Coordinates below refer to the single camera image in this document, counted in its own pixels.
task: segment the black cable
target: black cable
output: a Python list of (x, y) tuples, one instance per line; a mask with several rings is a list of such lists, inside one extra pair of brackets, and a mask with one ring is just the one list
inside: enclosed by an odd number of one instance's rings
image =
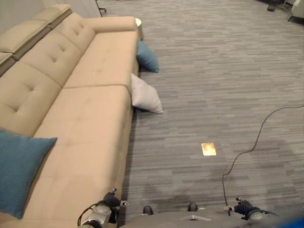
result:
[(297, 107), (283, 107), (283, 108), (278, 108), (278, 109), (274, 110), (273, 112), (271, 112), (271, 113), (265, 118), (265, 120), (263, 121), (263, 123), (262, 123), (262, 125), (261, 125), (260, 131), (259, 131), (259, 133), (258, 133), (258, 135), (257, 135), (256, 142), (255, 142), (254, 146), (253, 146), (249, 151), (245, 151), (245, 152), (239, 153), (239, 154), (236, 156), (236, 158), (234, 159), (234, 161), (233, 161), (233, 163), (232, 163), (232, 166), (231, 166), (230, 170), (229, 170), (228, 172), (226, 172), (226, 173), (223, 173), (223, 176), (222, 176), (222, 186), (223, 186), (224, 198), (225, 198), (225, 204), (226, 204), (226, 206), (228, 206), (228, 203), (227, 203), (227, 198), (226, 198), (224, 177), (227, 176), (227, 175), (229, 175), (229, 174), (231, 173), (231, 171), (232, 171), (232, 169), (233, 169), (233, 166), (234, 166), (234, 163), (235, 163), (236, 160), (239, 158), (239, 156), (241, 156), (242, 154), (245, 154), (245, 153), (252, 152), (252, 151), (256, 148), (256, 146), (257, 146), (257, 141), (258, 141), (258, 139), (259, 139), (259, 137), (260, 137), (260, 134), (261, 134), (261, 132), (262, 132), (262, 128), (263, 128), (264, 123), (266, 122), (266, 120), (267, 120), (272, 114), (274, 114), (274, 113), (276, 113), (277, 111), (280, 111), (280, 110), (282, 110), (282, 109), (288, 109), (288, 108), (303, 108), (303, 107), (304, 107), (304, 105), (302, 105), (302, 106), (297, 106)]
[(82, 214), (79, 216), (79, 218), (78, 218), (78, 221), (77, 221), (77, 226), (80, 226), (81, 225), (81, 218), (82, 218), (82, 216), (83, 216), (83, 214), (85, 214), (88, 210), (93, 210), (93, 206), (96, 206), (97, 205), (97, 203), (95, 203), (95, 204), (92, 204), (90, 207), (88, 207), (87, 209), (85, 209), (83, 212), (82, 212)]

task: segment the white round table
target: white round table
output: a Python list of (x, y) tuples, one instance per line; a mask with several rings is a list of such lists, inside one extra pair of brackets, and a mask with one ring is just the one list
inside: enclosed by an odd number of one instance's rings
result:
[(138, 18), (135, 18), (135, 21), (139, 32), (139, 37), (142, 40), (143, 39), (142, 21)]

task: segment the carpet floor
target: carpet floor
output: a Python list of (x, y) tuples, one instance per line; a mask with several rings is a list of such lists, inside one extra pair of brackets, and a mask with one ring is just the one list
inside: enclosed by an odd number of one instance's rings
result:
[[(155, 51), (154, 86), (164, 113), (134, 113), (123, 198), (131, 206), (119, 226), (151, 205), (155, 213), (185, 211), (194, 201), (225, 205), (222, 173), (254, 145), (273, 110), (304, 103), (302, 20), (287, 22), (261, 0), (101, 0), (104, 16), (142, 20)], [(205, 157), (200, 144), (213, 142)], [(225, 178), (235, 197), (279, 215), (304, 209), (304, 109), (284, 109), (264, 125), (256, 149)]]

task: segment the pillow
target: pillow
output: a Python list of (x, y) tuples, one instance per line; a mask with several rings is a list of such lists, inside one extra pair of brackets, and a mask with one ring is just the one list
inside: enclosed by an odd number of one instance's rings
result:
[(132, 105), (153, 113), (163, 113), (157, 91), (145, 81), (131, 73)]
[(0, 211), (20, 219), (32, 181), (57, 138), (31, 138), (0, 130)]
[(144, 68), (155, 73), (159, 72), (159, 66), (155, 53), (151, 51), (142, 41), (138, 41), (137, 43), (136, 57), (139, 64)]

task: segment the sofa cushion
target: sofa cushion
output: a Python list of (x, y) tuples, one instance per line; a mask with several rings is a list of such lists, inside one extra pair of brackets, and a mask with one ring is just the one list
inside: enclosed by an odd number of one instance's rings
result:
[(109, 188), (121, 188), (116, 181), (118, 158), (131, 111), (123, 86), (62, 89), (35, 134), (58, 140), (46, 158), (23, 219), (76, 221)]
[(0, 77), (5, 71), (14, 65), (15, 60), (11, 56), (11, 53), (0, 52)]
[(45, 21), (26, 20), (0, 35), (0, 51), (13, 53), (19, 60), (50, 30)]
[(131, 94), (130, 73), (137, 65), (136, 32), (96, 34), (81, 57), (65, 88), (80, 86), (123, 85)]
[(40, 71), (15, 63), (0, 77), (0, 126), (32, 136), (60, 90)]
[(159, 65), (156, 54), (140, 40), (138, 41), (137, 46), (138, 50), (136, 57), (140, 65), (152, 72), (158, 73)]
[(163, 113), (162, 103), (156, 89), (144, 80), (131, 74), (132, 105), (153, 113)]
[(43, 157), (57, 138), (31, 138), (0, 130), (0, 210), (20, 219)]
[(69, 15), (54, 30), (67, 37), (81, 50), (82, 54), (95, 37), (93, 28), (76, 13)]
[(39, 14), (32, 17), (32, 20), (43, 20), (52, 29), (63, 21), (68, 15), (72, 13), (71, 5), (68, 4), (55, 4), (41, 11)]
[(81, 55), (80, 50), (69, 39), (51, 31), (20, 62), (31, 65), (63, 86)]

